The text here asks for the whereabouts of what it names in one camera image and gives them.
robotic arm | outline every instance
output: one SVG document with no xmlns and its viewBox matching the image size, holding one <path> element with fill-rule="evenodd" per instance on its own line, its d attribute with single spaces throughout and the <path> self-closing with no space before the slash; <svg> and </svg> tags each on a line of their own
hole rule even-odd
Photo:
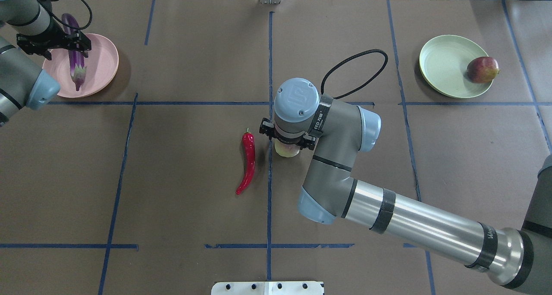
<svg viewBox="0 0 552 295">
<path fill-rule="evenodd" d="M 37 0 L 0 0 L 0 28 L 2 22 L 13 26 L 19 32 L 17 44 L 22 51 L 48 60 L 48 49 L 90 50 L 91 42 L 84 33 L 63 32 L 50 16 L 50 0 L 43 2 L 49 12 Z M 0 126 L 24 106 L 40 109 L 59 90 L 57 81 L 0 36 Z"/>
<path fill-rule="evenodd" d="M 369 151 L 379 136 L 377 114 L 319 96 L 302 78 L 280 86 L 274 112 L 274 122 L 265 118 L 261 133 L 312 150 L 318 138 L 298 200 L 303 216 L 323 224 L 342 217 L 486 272 L 508 289 L 533 295 L 552 292 L 552 156 L 539 173 L 522 230 L 496 230 L 353 179 L 357 153 Z"/>
</svg>

green plate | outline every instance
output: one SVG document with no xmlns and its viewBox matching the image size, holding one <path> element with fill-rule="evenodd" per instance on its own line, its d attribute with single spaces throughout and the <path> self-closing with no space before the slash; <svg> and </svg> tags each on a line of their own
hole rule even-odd
<svg viewBox="0 0 552 295">
<path fill-rule="evenodd" d="M 430 39 L 420 52 L 420 71 L 433 89 L 453 98 L 481 96 L 489 83 L 473 83 L 466 75 L 467 65 L 475 58 L 488 56 L 479 45 L 457 35 Z"/>
</svg>

blue tape line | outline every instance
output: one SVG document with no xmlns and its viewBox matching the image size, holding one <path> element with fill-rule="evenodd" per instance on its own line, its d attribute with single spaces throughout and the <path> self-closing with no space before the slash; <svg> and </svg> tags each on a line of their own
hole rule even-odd
<svg viewBox="0 0 552 295">
<path fill-rule="evenodd" d="M 534 106 L 532 102 L 406 102 L 407 106 Z"/>
<path fill-rule="evenodd" d="M 350 248 L 354 243 L 273 243 L 272 248 Z"/>
<path fill-rule="evenodd" d="M 270 248 L 350 248 L 354 243 L 272 243 Z M 204 244 L 205 248 L 267 248 L 268 244 Z"/>
<path fill-rule="evenodd" d="M 346 102 L 353 106 L 375 106 L 374 102 Z"/>
<path fill-rule="evenodd" d="M 267 281 L 272 279 L 272 140 L 268 141 Z"/>
<path fill-rule="evenodd" d="M 387 11 L 389 14 L 389 28 L 391 28 L 391 37 L 393 39 L 393 51 L 395 53 L 395 65 L 397 68 L 398 85 L 401 87 L 402 112 L 405 116 L 406 138 L 408 139 L 408 150 L 410 150 L 410 162 L 412 163 L 412 169 L 414 170 L 414 179 L 416 180 L 416 196 L 418 197 L 418 201 L 422 201 L 422 194 L 420 193 L 420 184 L 418 183 L 418 170 L 416 169 L 416 159 L 414 158 L 414 146 L 412 145 L 412 137 L 410 136 L 410 125 L 408 124 L 408 113 L 406 111 L 405 91 L 402 87 L 401 74 L 398 70 L 397 41 L 395 39 L 395 28 L 393 27 L 393 16 L 391 13 L 390 0 L 387 0 Z"/>
<path fill-rule="evenodd" d="M 98 295 L 102 295 L 103 293 L 103 287 L 105 283 L 105 274 L 107 273 L 107 266 L 109 263 L 109 253 L 111 251 L 112 241 L 113 241 L 113 232 L 115 230 L 115 221 L 117 219 L 117 210 L 119 208 L 119 199 L 121 197 L 121 189 L 122 189 L 122 176 L 125 172 L 125 166 L 126 166 L 126 158 L 128 157 L 128 151 L 129 151 L 129 142 L 130 142 L 130 132 L 132 131 L 132 124 L 134 123 L 134 114 L 136 113 L 136 100 L 138 99 L 138 93 L 134 96 L 134 104 L 132 105 L 132 113 L 130 114 L 130 123 L 129 123 L 129 131 L 126 134 L 126 143 L 125 143 L 125 151 L 122 156 L 122 163 L 121 163 L 121 173 L 119 174 L 119 183 L 117 185 L 117 194 L 115 196 L 115 204 L 113 205 L 113 214 L 111 216 L 111 225 L 109 226 L 109 235 L 107 239 L 107 247 L 105 249 L 105 256 L 104 256 L 104 265 L 102 269 L 102 277 L 100 279 L 100 286 L 98 289 Z"/>
<path fill-rule="evenodd" d="M 268 15 L 268 110 L 270 111 L 270 120 L 272 120 L 272 105 L 274 103 L 272 99 L 272 14 L 274 12 L 270 12 Z"/>
<path fill-rule="evenodd" d="M 142 101 L 136 104 L 140 106 L 268 106 L 269 102 L 228 102 L 228 101 Z"/>
<path fill-rule="evenodd" d="M 144 41 L 144 45 L 146 46 L 148 41 L 150 40 L 151 22 L 154 20 L 154 8 L 155 8 L 155 0 L 151 0 L 150 20 L 147 22 L 146 40 Z"/>
<path fill-rule="evenodd" d="M 433 268 L 431 267 L 431 256 L 430 252 L 426 251 L 426 264 L 427 264 L 427 273 L 430 278 L 430 289 L 431 289 L 431 295 L 436 295 L 435 293 L 435 282 L 433 280 Z"/>
<path fill-rule="evenodd" d="M 132 104 L 134 103 L 130 101 L 52 101 L 48 103 L 52 106 L 131 106 Z"/>
<path fill-rule="evenodd" d="M 217 244 L 211 246 L 209 244 L 204 245 L 205 248 L 267 248 L 267 245 L 264 243 L 253 243 L 253 244 Z"/>
<path fill-rule="evenodd" d="M 67 244 L 67 243 L 0 243 L 0 248 L 106 248 L 107 244 Z M 132 248 L 138 244 L 113 244 L 112 248 Z"/>
<path fill-rule="evenodd" d="M 512 28 L 512 24 L 510 22 L 510 16 L 508 14 L 508 9 L 506 7 L 505 0 L 502 0 L 502 8 L 504 9 L 504 15 L 506 17 L 506 23 L 508 24 L 508 30 L 510 31 L 510 36 L 512 36 L 514 47 L 516 48 L 516 53 L 517 53 L 517 56 L 518 56 L 518 59 L 519 59 L 519 63 L 521 63 L 521 68 L 523 70 L 523 76 L 525 77 L 525 80 L 527 82 L 527 86 L 529 87 L 529 92 L 531 94 L 531 98 L 533 99 L 533 104 L 535 106 L 536 114 L 539 118 L 540 127 L 543 130 L 544 139 L 546 140 L 546 145 L 548 145 L 548 151 L 550 153 L 552 153 L 552 144 L 550 144 L 550 136 L 548 136 L 548 131 L 546 130 L 546 126 L 544 125 L 543 116 L 540 113 L 540 108 L 536 103 L 536 97 L 535 97 L 535 92 L 533 91 L 533 85 L 531 85 L 531 81 L 529 80 L 529 75 L 527 74 L 527 69 L 525 68 L 525 63 L 523 62 L 523 58 L 521 57 L 521 52 L 519 51 L 516 36 L 514 35 L 514 30 Z"/>
<path fill-rule="evenodd" d="M 375 106 L 374 102 L 347 102 L 353 106 Z M 52 101 L 49 105 L 64 106 L 131 106 L 132 101 Z M 406 102 L 399 103 L 402 106 L 552 106 L 552 102 Z M 139 106 L 271 106 L 264 101 L 139 101 Z"/>
<path fill-rule="evenodd" d="M 272 120 L 272 18 L 268 14 L 268 111 Z M 272 280 L 272 139 L 268 141 L 268 195 L 267 195 L 267 281 Z"/>
<path fill-rule="evenodd" d="M 51 105 L 86 105 L 86 106 L 131 106 L 132 101 L 55 101 Z M 139 106 L 268 106 L 270 102 L 231 102 L 231 101 L 140 101 Z"/>
</svg>

electrical cable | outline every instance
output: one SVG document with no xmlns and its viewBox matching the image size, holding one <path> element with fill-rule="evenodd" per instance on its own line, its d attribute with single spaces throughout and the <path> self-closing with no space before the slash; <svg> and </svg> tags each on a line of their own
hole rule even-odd
<svg viewBox="0 0 552 295">
<path fill-rule="evenodd" d="M 383 65 L 381 65 L 381 68 L 368 80 L 366 81 L 365 83 L 363 83 L 362 85 L 360 85 L 360 87 L 357 87 L 345 94 L 342 94 L 341 96 L 339 97 L 335 97 L 334 99 L 341 99 L 343 97 L 346 97 L 346 96 L 349 96 L 350 94 L 352 93 L 355 93 L 357 91 L 359 91 L 360 89 L 364 88 L 366 85 L 368 85 L 371 81 L 373 81 L 376 77 L 378 77 L 378 75 L 380 75 L 380 73 L 383 71 L 383 69 L 385 68 L 385 66 L 387 65 L 387 61 L 388 61 L 388 57 L 387 57 L 387 54 L 385 53 L 385 51 L 381 50 L 381 49 L 370 49 L 370 50 L 367 50 L 367 51 L 363 51 L 362 53 L 357 53 L 356 55 L 353 55 L 343 61 L 341 61 L 340 63 L 338 63 L 336 66 L 332 67 L 332 69 L 330 69 L 326 75 L 324 76 L 324 79 L 322 80 L 322 84 L 320 84 L 320 94 L 324 94 L 324 84 L 326 83 L 326 79 L 328 79 L 329 75 L 331 73 L 333 73 L 333 71 L 339 69 L 339 67 L 341 67 L 343 64 L 351 61 L 351 60 L 354 60 L 358 57 L 362 57 L 364 55 L 367 55 L 369 53 L 380 53 L 383 55 L 383 57 L 385 58 L 384 62 L 383 62 Z"/>
<path fill-rule="evenodd" d="M 81 26 L 81 27 L 77 27 L 77 26 L 70 26 L 68 24 L 65 24 L 63 23 L 63 21 L 61 21 L 59 18 L 57 18 L 57 16 L 55 14 L 53 14 L 53 12 L 51 12 L 50 10 L 48 10 L 48 8 L 46 8 L 42 3 L 40 3 L 40 5 L 42 5 L 42 7 L 44 8 L 44 10 L 50 15 L 52 16 L 52 18 L 54 18 L 57 22 L 61 23 L 62 25 L 64 26 L 67 26 L 68 28 L 72 28 L 74 30 L 84 30 L 85 28 L 88 28 L 90 26 L 90 24 L 92 23 L 92 10 L 90 8 L 90 6 L 88 5 L 88 3 L 85 1 L 85 0 L 81 0 L 81 2 L 86 6 L 86 8 L 88 8 L 88 13 L 90 14 L 90 18 L 88 19 L 88 23 L 85 24 L 84 26 Z"/>
</svg>

black band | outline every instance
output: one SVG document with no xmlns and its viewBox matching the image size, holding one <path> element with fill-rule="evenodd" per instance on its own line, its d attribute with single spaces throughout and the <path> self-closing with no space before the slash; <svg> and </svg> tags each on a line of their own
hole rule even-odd
<svg viewBox="0 0 552 295">
<path fill-rule="evenodd" d="M 397 195 L 394 191 L 383 189 L 383 199 L 381 201 L 380 211 L 370 230 L 378 234 L 383 234 L 385 230 L 387 230 L 387 226 L 389 226 L 389 222 L 391 222 L 391 218 L 393 217 L 393 211 L 395 210 L 396 198 Z"/>
<path fill-rule="evenodd" d="M 483 227 L 483 246 L 475 262 L 471 265 L 467 265 L 466 268 L 475 269 L 479 272 L 486 272 L 495 259 L 496 250 L 499 248 L 499 238 L 493 227 L 483 223 L 479 224 Z"/>
<path fill-rule="evenodd" d="M 349 192 L 349 199 L 347 199 L 347 204 L 345 205 L 345 210 L 343 210 L 343 214 L 341 214 L 341 218 L 345 218 L 347 216 L 347 212 L 349 212 L 349 207 L 351 206 L 351 202 L 353 201 L 353 195 L 354 191 L 357 189 L 357 179 L 353 179 L 353 186 L 351 186 L 351 192 Z"/>
<path fill-rule="evenodd" d="M 349 172 L 353 171 L 353 168 L 351 168 L 351 167 L 347 167 L 346 165 L 342 165 L 341 163 L 334 163 L 333 161 L 327 160 L 327 159 L 322 158 L 320 156 L 314 155 L 314 156 L 312 156 L 312 159 L 320 161 L 321 163 L 325 163 L 326 165 L 330 165 L 330 166 L 339 168 L 341 170 L 345 170 L 345 171 L 349 171 Z"/>
<path fill-rule="evenodd" d="M 540 225 L 526 220 L 525 222 L 523 222 L 523 226 L 521 229 L 530 230 L 531 232 L 535 232 L 537 234 L 540 234 L 552 239 L 552 228 L 546 227 L 544 225 Z"/>
<path fill-rule="evenodd" d="M 301 136 L 299 136 L 298 138 L 286 138 L 282 134 L 279 134 L 276 128 L 274 128 L 274 135 L 275 138 L 277 138 L 280 142 L 284 144 L 297 144 L 301 140 Z"/>
<path fill-rule="evenodd" d="M 4 91 L 4 89 L 0 88 L 0 94 L 2 96 L 5 96 L 6 99 L 12 101 L 13 105 L 16 106 L 18 109 L 22 109 L 23 107 L 21 106 L 21 104 L 19 104 L 19 102 L 17 102 L 16 99 L 14 99 L 12 96 L 10 96 L 9 93 L 7 93 L 6 91 Z"/>
<path fill-rule="evenodd" d="M 33 18 L 32 20 L 30 20 L 29 22 L 26 22 L 26 23 L 23 23 L 23 24 L 12 24 L 12 23 L 10 23 L 10 25 L 12 25 L 12 26 L 26 26 L 26 25 L 29 25 L 29 24 L 35 22 L 35 21 L 38 19 L 39 16 L 40 16 L 40 7 L 39 7 L 39 9 L 38 9 L 38 12 L 36 13 L 35 18 Z"/>
<path fill-rule="evenodd" d="M 312 117 L 311 126 L 309 128 L 309 134 L 316 138 L 322 136 L 322 128 L 324 127 L 324 122 L 328 116 L 329 108 L 332 106 L 333 98 L 322 95 L 320 103 L 314 116 Z"/>
<path fill-rule="evenodd" d="M 4 115 L 2 112 L 0 112 L 0 126 L 2 126 L 2 124 L 5 124 L 9 121 L 8 117 L 6 115 Z"/>
<path fill-rule="evenodd" d="M 12 44 L 6 45 L 6 46 L 0 48 L 0 55 L 2 55 L 3 53 L 5 53 L 8 50 L 14 49 L 14 48 L 15 48 L 15 46 L 13 46 Z"/>
<path fill-rule="evenodd" d="M 531 272 L 531 268 L 533 267 L 534 252 L 531 238 L 529 238 L 529 236 L 527 236 L 524 232 L 518 232 L 523 242 L 523 260 L 516 277 L 510 281 L 510 283 L 503 285 L 503 287 L 507 289 L 515 289 L 520 287 L 527 280 L 527 277 Z"/>
</svg>

